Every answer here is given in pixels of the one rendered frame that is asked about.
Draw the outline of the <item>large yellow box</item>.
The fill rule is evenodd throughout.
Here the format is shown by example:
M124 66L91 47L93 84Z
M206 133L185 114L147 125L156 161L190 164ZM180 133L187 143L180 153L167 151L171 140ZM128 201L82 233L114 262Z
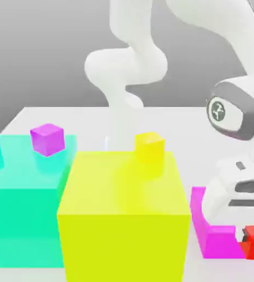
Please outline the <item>large yellow box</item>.
M57 220L67 282L182 282L191 215L170 151L77 152Z

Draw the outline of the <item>small yellow cube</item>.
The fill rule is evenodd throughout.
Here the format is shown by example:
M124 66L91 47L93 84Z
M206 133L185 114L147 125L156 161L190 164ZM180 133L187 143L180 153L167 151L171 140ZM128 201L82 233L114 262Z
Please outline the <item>small yellow cube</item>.
M140 164L159 169L164 165L165 139L157 132L136 134L134 153Z

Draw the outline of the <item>large teal box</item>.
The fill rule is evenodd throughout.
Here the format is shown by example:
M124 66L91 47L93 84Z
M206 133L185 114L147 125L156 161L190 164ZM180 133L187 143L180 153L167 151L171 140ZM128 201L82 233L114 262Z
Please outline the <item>large teal box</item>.
M0 268L61 268L57 210L76 151L45 157L28 135L0 136Z

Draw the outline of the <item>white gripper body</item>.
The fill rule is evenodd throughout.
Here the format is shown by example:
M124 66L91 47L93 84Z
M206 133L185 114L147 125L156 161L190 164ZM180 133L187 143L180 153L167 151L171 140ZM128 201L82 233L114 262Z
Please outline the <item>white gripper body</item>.
M211 225L254 225L254 179L225 184L213 178L202 199L202 213Z

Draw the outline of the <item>small magenta cube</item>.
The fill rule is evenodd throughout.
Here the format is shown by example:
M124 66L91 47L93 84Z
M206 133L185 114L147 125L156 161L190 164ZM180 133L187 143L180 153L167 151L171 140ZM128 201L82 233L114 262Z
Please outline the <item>small magenta cube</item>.
M244 259L245 254L235 237L233 225L210 225L202 213L205 187L192 187L190 210L203 258Z

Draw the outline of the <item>small purple cube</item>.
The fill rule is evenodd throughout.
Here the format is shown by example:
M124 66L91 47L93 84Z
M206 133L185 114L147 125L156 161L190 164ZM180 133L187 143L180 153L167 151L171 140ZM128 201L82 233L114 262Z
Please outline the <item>small purple cube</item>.
M52 123L46 123L30 130L33 149L49 157L65 149L64 130Z

